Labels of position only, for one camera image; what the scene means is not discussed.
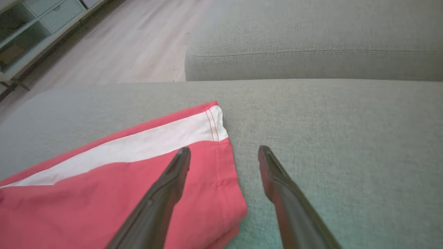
shelf unit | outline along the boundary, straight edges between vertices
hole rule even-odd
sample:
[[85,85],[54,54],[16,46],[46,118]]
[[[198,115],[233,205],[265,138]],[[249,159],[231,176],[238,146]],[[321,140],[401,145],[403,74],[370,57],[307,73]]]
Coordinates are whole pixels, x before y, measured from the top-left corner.
[[1,85],[23,86],[15,78],[106,1],[0,0]]

red towel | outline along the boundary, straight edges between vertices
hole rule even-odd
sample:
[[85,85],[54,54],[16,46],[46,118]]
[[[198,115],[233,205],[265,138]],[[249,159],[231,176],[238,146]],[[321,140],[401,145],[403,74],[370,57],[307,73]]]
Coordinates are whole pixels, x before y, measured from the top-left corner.
[[246,203],[222,115],[217,102],[189,108],[1,181],[0,248],[104,248],[183,146],[190,169],[165,248],[223,248]]

shelf compartment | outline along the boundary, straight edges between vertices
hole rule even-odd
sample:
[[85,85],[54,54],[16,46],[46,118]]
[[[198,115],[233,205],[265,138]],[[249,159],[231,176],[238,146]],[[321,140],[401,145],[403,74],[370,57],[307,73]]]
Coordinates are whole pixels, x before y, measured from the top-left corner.
[[22,3],[18,3],[1,13],[0,20],[0,44],[4,45],[32,25],[36,17]]
[[41,22],[35,22],[0,49],[0,71],[7,74],[8,70],[20,65],[21,60],[50,35]]

wooden floor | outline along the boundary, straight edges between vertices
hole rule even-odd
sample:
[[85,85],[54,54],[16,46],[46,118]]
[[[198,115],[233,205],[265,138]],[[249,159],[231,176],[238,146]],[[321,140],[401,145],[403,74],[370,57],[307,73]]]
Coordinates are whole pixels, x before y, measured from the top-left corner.
[[187,43],[212,0],[111,0],[33,67],[0,102],[0,124],[54,88],[182,82]]

gray sofa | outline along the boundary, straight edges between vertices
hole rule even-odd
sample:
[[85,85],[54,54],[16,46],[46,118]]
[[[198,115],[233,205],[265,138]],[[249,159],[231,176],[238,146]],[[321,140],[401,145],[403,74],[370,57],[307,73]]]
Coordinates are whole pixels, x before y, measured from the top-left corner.
[[186,78],[443,81],[441,0],[215,0]]
[[24,103],[0,126],[0,178],[217,100],[248,205],[227,248],[282,247],[260,144],[343,248],[441,248],[443,83],[430,81],[443,80],[443,3],[251,2],[215,0],[186,58],[197,82],[56,89]]

